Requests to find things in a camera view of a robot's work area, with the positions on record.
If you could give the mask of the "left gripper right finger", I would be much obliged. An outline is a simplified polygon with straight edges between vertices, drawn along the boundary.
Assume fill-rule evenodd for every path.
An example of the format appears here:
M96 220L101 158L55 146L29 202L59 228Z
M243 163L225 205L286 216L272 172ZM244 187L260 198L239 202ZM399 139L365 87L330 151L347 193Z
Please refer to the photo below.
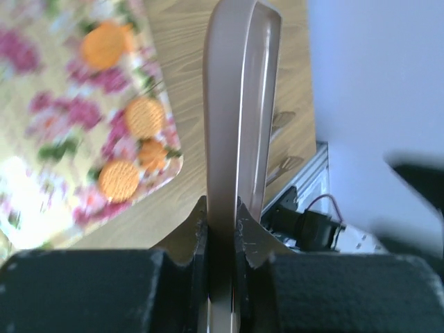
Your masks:
M442 332L443 283L420 257L296 253L237 204L241 332Z

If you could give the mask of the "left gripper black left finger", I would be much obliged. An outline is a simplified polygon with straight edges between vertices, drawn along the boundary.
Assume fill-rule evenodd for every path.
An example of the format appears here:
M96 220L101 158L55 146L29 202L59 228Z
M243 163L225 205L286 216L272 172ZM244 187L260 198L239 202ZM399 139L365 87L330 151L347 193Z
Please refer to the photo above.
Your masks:
M1 331L206 332L206 205L149 249L15 253L1 267Z

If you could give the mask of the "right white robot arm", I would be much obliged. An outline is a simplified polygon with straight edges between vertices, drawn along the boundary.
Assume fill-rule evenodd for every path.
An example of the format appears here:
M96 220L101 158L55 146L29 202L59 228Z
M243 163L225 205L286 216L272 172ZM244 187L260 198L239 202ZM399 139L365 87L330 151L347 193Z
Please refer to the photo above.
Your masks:
M401 153L388 155L385 161L408 187L436 210L440 222L443 222L443 163L421 155ZM443 253L429 253L418 244L401 239L401 236L394 232L378 232L377 238L393 253L411 253L424 258L443 260Z

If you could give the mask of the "brown tin lid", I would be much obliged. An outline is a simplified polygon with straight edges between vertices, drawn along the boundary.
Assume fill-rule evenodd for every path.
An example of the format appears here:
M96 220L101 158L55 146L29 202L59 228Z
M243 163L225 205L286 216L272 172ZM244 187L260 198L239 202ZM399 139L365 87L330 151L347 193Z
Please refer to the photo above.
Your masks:
M203 102L211 332L233 332L237 208L262 214L282 16L267 1L220 1L207 27Z

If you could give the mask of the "metal tongs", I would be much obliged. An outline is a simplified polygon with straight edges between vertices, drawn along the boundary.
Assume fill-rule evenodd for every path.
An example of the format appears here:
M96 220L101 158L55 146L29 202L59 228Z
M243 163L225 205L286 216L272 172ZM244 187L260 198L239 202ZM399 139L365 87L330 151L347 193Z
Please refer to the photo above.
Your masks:
M278 111L273 115L271 142L282 132L282 129L295 118L295 116L296 113L291 111ZM269 173L266 179L266 186L271 185L286 172L295 169L303 161L304 159L302 157L286 156L278 166Z

